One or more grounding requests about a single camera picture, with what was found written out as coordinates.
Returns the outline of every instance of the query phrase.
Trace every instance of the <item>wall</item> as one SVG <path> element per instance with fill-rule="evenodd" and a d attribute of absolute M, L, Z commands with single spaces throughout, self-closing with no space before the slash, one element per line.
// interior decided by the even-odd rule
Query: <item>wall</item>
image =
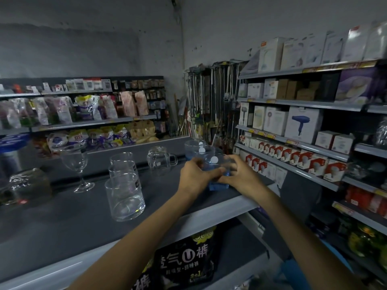
<path fill-rule="evenodd" d="M 183 0 L 185 69 L 249 60 L 264 40 L 387 20 L 387 0 Z"/>
<path fill-rule="evenodd" d="M 163 75 L 170 102 L 184 87 L 171 0 L 2 0 L 0 36 L 1 78 Z"/>

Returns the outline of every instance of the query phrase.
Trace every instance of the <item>wine glass base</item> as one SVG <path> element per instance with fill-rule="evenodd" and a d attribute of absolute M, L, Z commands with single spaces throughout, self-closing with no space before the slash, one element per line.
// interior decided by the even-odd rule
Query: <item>wine glass base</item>
<path fill-rule="evenodd" d="M 95 186 L 95 183 L 93 182 L 85 182 L 84 184 L 81 184 L 80 186 L 77 187 L 76 190 L 74 190 L 75 193 L 82 193 L 86 192 L 90 189 L 92 189 Z"/>

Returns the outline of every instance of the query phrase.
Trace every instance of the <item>blue hair dryer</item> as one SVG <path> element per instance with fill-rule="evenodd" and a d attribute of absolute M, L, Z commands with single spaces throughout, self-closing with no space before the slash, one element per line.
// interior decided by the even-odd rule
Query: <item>blue hair dryer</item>
<path fill-rule="evenodd" d="M 298 127 L 298 136 L 300 136 L 304 123 L 309 123 L 310 118 L 307 116 L 292 116 L 291 118 L 297 122 L 300 122 L 300 126 Z"/>

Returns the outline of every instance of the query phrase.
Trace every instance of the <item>hand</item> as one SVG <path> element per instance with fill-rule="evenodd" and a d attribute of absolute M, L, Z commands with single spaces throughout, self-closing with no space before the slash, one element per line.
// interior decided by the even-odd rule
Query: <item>hand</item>
<path fill-rule="evenodd" d="M 179 193 L 189 194 L 195 200 L 210 180 L 220 177 L 226 171 L 223 167 L 202 171 L 202 166 L 203 161 L 200 158 L 193 158 L 185 163 L 180 171 Z"/>
<path fill-rule="evenodd" d="M 230 164 L 231 176 L 221 176 L 218 182 L 231 185 L 244 196 L 254 199 L 254 195 L 260 188 L 266 186 L 258 178 L 257 172 L 242 161 L 239 155 L 229 155 L 229 157 L 235 161 Z"/>

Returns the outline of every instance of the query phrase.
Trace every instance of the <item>forearm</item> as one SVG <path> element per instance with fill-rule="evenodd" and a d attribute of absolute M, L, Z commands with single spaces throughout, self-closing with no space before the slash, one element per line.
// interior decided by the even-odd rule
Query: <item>forearm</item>
<path fill-rule="evenodd" d="M 88 268 L 69 290 L 130 289 L 164 235 L 192 202 L 187 194 L 177 192 Z"/>
<path fill-rule="evenodd" d="M 266 186 L 257 201 L 285 240 L 313 290 L 365 289 L 365 286 Z"/>

